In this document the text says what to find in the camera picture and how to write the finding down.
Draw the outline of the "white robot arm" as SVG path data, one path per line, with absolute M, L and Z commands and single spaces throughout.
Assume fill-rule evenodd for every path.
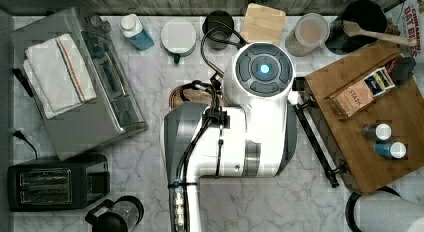
M 185 101 L 163 119 L 171 232 L 201 232 L 201 177 L 274 177 L 296 146 L 290 106 L 295 71 L 279 46 L 255 42 L 232 57 L 221 82 L 182 86 L 206 92 L 211 102 Z

